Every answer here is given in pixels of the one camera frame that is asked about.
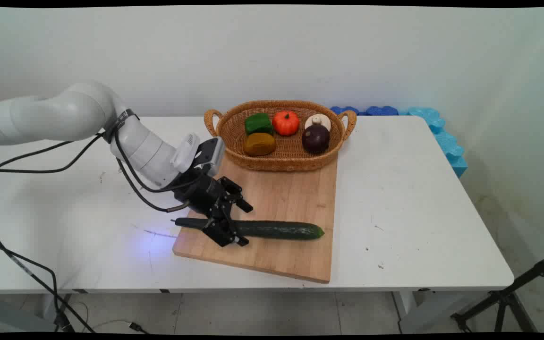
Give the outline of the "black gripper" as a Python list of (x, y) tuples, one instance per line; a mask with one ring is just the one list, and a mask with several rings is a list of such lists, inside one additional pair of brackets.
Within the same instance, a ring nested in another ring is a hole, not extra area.
[(246, 246), (250, 241), (236, 228), (230, 217), (232, 204), (245, 213), (253, 206), (244, 200), (242, 187), (224, 176), (218, 180), (201, 170), (189, 170), (177, 176), (177, 201), (207, 217), (202, 231), (220, 247), (231, 244)]

